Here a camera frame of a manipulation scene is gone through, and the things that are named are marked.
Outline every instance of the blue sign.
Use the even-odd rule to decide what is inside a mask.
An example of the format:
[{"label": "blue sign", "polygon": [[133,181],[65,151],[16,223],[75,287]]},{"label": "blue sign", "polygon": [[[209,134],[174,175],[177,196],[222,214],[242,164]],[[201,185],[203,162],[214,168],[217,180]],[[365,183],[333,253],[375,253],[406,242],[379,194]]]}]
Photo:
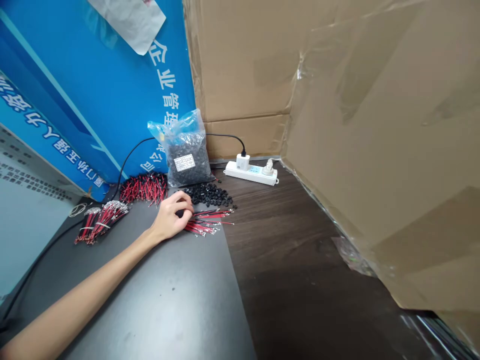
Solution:
[{"label": "blue sign", "polygon": [[59,172],[83,191],[102,201],[109,187],[90,164],[81,158],[60,132],[0,72],[0,119]]},{"label": "blue sign", "polygon": [[[0,69],[109,183],[151,137],[148,121],[168,125],[196,108],[182,0],[157,3],[166,20],[145,56],[87,1],[0,8]],[[151,140],[133,152],[123,177],[167,170],[163,148]]]}]

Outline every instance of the dark wooden surface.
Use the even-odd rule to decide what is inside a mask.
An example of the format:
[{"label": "dark wooden surface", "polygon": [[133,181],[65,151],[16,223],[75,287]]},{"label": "dark wooden surface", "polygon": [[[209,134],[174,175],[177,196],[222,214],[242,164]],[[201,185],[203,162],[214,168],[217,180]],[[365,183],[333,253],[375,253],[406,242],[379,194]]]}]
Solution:
[{"label": "dark wooden surface", "polygon": [[275,186],[214,170],[238,205],[224,229],[258,358],[442,358],[378,279],[347,267],[332,221],[292,174],[274,168]]}]

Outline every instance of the finger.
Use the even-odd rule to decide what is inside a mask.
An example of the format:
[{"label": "finger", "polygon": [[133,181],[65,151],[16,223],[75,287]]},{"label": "finger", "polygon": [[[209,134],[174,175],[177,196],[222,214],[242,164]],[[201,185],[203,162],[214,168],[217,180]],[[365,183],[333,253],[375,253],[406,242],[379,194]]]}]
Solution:
[{"label": "finger", "polygon": [[185,226],[187,226],[187,223],[189,222],[192,216],[193,216],[193,213],[190,210],[185,209],[185,211],[183,212],[183,216],[177,220],[178,223],[181,225],[182,229],[184,229]]},{"label": "finger", "polygon": [[167,200],[169,203],[176,203],[178,200],[181,199],[192,205],[192,199],[183,191],[174,192]]},{"label": "finger", "polygon": [[194,212],[193,206],[186,201],[176,202],[171,205],[171,208],[173,209],[174,213],[176,213],[178,210],[181,210],[181,209],[189,210],[192,213]]}]

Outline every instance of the white label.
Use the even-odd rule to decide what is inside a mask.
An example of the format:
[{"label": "white label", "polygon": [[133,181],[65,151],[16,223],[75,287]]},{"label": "white label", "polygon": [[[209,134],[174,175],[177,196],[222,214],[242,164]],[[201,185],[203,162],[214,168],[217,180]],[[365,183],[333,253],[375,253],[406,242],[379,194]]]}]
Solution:
[{"label": "white label", "polygon": [[178,172],[193,168],[195,166],[195,161],[192,154],[177,157],[176,159],[173,159],[173,161],[175,162],[176,171]]}]

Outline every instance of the power cable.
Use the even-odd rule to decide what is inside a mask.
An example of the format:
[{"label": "power cable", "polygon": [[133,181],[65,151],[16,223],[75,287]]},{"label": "power cable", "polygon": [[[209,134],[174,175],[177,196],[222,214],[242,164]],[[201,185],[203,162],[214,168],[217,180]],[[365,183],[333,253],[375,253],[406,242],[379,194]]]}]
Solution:
[{"label": "power cable", "polygon": [[[212,136],[222,136],[222,137],[230,137],[230,138],[235,138],[237,139],[238,141],[240,141],[241,143],[241,146],[243,147],[243,150],[241,151],[241,156],[242,157],[245,157],[246,156],[246,151],[245,151],[245,145],[244,145],[244,142],[242,141],[242,139],[240,139],[238,136],[235,136],[235,135],[228,135],[228,134],[216,134],[216,133],[209,133],[207,132],[206,133],[207,135],[212,135]],[[134,152],[134,150],[143,142],[146,142],[148,140],[154,140],[155,138],[154,137],[148,137],[146,139],[143,139],[142,141],[140,141],[137,145],[135,145],[135,147],[128,153],[128,155],[126,156],[125,160],[123,161],[123,164],[121,166],[121,169],[120,169],[120,174],[118,175],[118,181],[116,183],[116,189],[115,189],[115,193],[113,194],[113,196],[111,197],[112,199],[114,199],[117,194],[119,193],[119,190],[120,190],[120,183],[122,182],[122,173],[124,172],[124,167],[125,167],[125,164],[127,163],[127,160],[129,159],[130,155]],[[58,235],[53,241],[51,241],[43,250],[42,252],[40,253],[40,255],[38,255],[38,257],[35,259],[35,261],[33,262],[33,264],[30,266],[30,268],[28,269],[27,273],[25,274],[25,276],[23,277],[23,280],[21,281],[21,284],[20,286],[18,287],[17,291],[15,292],[15,295],[13,296],[13,298],[11,299],[10,301],[10,304],[8,305],[6,311],[5,311],[5,314],[3,314],[3,318],[2,318],[2,321],[0,323],[0,333],[4,332],[5,330],[7,330],[7,318],[10,314],[10,312],[12,311],[12,308],[14,307],[15,305],[15,302],[17,301],[20,293],[22,292],[23,288],[25,287],[25,284],[27,283],[27,281],[29,280],[30,276],[32,275],[32,273],[34,272],[35,268],[37,267],[38,263],[45,257],[45,255],[47,254],[47,252],[52,248],[53,245],[55,245],[67,232],[69,232],[71,229],[73,229],[74,227],[76,227],[77,225],[81,224],[83,220],[80,220],[79,222],[76,222],[75,224],[73,224],[72,226],[70,226],[68,229],[66,229],[64,232],[62,232],[60,235]]]}]

